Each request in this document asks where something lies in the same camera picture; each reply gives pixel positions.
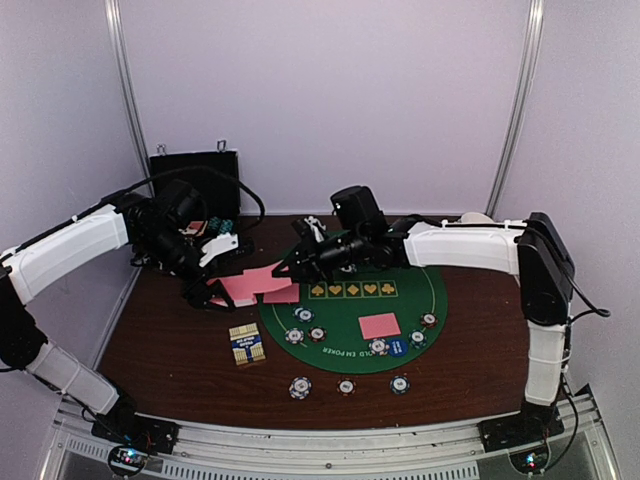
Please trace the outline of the brown chip stack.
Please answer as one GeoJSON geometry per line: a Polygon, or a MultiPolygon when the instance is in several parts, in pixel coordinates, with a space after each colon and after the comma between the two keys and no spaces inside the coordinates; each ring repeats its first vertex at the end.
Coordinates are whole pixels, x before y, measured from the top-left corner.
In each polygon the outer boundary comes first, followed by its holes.
{"type": "Polygon", "coordinates": [[[349,379],[343,378],[337,382],[337,392],[342,396],[350,396],[355,393],[356,383],[349,379]]]}

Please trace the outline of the blue white chip stack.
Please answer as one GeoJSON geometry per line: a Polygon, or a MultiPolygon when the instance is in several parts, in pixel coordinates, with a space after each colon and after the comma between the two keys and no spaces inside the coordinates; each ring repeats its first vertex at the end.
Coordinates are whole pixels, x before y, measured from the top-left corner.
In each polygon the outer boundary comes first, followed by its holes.
{"type": "Polygon", "coordinates": [[[304,400],[306,399],[312,390],[312,382],[306,376],[295,377],[289,386],[289,395],[293,399],[304,400]]]}

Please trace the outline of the green blue chip stack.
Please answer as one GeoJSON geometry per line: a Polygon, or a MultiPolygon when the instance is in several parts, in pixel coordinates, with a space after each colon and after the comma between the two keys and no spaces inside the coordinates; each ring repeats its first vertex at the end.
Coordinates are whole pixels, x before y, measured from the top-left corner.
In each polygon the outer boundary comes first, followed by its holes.
{"type": "Polygon", "coordinates": [[[394,376],[389,384],[390,390],[396,395],[404,395],[410,390],[410,382],[405,376],[394,376]]]}

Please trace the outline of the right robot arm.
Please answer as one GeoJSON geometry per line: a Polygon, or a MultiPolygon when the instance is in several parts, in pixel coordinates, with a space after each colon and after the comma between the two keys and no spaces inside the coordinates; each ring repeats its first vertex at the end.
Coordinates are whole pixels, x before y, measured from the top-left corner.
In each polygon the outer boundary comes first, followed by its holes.
{"type": "Polygon", "coordinates": [[[299,282],[329,282],[335,270],[360,264],[380,269],[450,266],[513,276],[529,329],[529,351],[524,400],[512,430],[530,442],[550,426],[571,351],[571,302],[581,292],[573,260],[546,214],[502,223],[437,222],[409,215],[387,224],[377,216],[323,240],[308,222],[299,225],[301,242],[290,267],[299,282]]]}

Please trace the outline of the blue white chips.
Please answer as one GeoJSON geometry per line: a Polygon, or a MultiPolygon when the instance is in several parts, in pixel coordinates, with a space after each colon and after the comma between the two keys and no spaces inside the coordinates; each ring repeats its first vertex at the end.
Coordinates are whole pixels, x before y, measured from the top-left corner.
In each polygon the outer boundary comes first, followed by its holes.
{"type": "Polygon", "coordinates": [[[389,353],[390,345],[384,338],[374,338],[369,344],[369,351],[375,356],[385,356],[389,353]]]}
{"type": "Polygon", "coordinates": [[[285,331],[285,341],[291,345],[300,345],[305,341],[305,332],[299,328],[291,328],[285,331]]]}

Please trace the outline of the pink playing card deck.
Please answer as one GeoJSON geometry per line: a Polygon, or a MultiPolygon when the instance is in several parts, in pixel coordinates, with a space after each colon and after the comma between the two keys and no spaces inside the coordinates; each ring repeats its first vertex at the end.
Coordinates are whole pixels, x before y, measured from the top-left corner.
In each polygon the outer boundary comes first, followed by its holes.
{"type": "Polygon", "coordinates": [[[257,304],[254,284],[241,276],[223,277],[219,281],[225,287],[236,307],[252,306],[257,304]]]}

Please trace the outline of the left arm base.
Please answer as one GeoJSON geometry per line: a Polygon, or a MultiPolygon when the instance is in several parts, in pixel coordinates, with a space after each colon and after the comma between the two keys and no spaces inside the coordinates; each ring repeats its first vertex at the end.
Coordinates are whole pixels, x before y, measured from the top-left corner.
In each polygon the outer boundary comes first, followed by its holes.
{"type": "Polygon", "coordinates": [[[113,443],[134,447],[150,454],[172,454],[180,427],[175,422],[150,417],[136,416],[129,433],[118,433],[108,429],[98,420],[94,421],[91,434],[113,443]]]}

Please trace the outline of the blue round button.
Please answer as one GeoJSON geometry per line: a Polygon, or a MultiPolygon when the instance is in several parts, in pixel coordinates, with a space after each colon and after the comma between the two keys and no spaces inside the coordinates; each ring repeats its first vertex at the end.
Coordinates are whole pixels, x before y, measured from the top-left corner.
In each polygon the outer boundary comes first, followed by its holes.
{"type": "Polygon", "coordinates": [[[394,358],[404,357],[408,354],[409,345],[403,338],[393,338],[389,342],[388,353],[394,358]]]}

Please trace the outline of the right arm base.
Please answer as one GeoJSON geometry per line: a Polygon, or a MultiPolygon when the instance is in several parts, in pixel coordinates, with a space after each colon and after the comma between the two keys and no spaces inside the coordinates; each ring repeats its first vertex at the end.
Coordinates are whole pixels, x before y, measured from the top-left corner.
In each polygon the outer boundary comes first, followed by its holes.
{"type": "Polygon", "coordinates": [[[481,421],[478,430],[484,451],[489,453],[544,442],[550,436],[562,434],[565,427],[559,418],[542,421],[517,414],[481,421]]]}

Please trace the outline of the single dealt pink card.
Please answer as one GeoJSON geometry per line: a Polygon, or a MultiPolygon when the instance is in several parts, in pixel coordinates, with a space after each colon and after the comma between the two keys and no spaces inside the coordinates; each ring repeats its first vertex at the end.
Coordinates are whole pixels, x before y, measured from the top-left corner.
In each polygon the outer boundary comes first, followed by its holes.
{"type": "Polygon", "coordinates": [[[292,284],[286,288],[263,294],[264,304],[296,304],[300,301],[300,287],[292,284]]]}

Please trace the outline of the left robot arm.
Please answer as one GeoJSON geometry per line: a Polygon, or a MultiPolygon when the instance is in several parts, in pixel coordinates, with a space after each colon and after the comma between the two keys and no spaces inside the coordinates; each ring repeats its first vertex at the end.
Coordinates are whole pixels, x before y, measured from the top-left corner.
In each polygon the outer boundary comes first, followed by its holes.
{"type": "Polygon", "coordinates": [[[76,401],[123,444],[144,424],[125,390],[96,370],[140,256],[178,283],[178,297],[209,310],[225,298],[223,266],[247,253],[245,229],[211,235],[186,230],[210,210],[186,182],[160,193],[142,179],[106,194],[79,213],[40,210],[10,223],[1,251],[1,370],[21,372],[40,392],[76,401]]]}

